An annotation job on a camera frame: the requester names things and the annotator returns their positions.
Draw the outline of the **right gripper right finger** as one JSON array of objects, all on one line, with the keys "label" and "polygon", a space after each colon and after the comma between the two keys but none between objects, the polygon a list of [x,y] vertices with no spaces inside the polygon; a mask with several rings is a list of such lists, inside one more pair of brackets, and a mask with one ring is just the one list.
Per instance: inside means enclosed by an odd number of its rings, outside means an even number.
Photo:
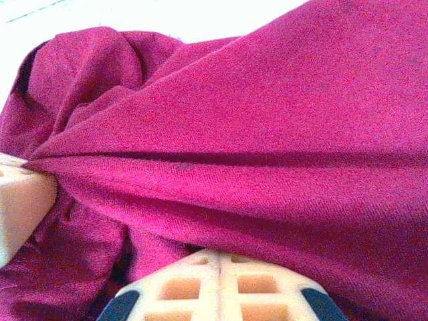
[{"label": "right gripper right finger", "polygon": [[319,283],[280,265],[220,253],[219,280],[219,321],[341,321]]}]

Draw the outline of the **red t-shirt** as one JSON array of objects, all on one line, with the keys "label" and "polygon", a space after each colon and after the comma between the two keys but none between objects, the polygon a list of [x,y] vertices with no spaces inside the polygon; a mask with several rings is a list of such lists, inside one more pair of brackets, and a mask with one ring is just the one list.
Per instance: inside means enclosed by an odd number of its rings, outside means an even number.
[{"label": "red t-shirt", "polygon": [[59,34],[0,152],[59,185],[0,269],[0,321],[95,321],[198,247],[308,276],[349,321],[428,321],[428,0],[310,0],[191,44]]}]

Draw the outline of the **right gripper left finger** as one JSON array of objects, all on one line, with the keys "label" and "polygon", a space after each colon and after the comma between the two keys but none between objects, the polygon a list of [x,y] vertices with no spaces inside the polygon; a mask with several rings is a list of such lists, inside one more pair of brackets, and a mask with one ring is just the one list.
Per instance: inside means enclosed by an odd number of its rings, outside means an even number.
[{"label": "right gripper left finger", "polygon": [[219,253],[198,251],[124,286],[100,321],[219,321]]}]

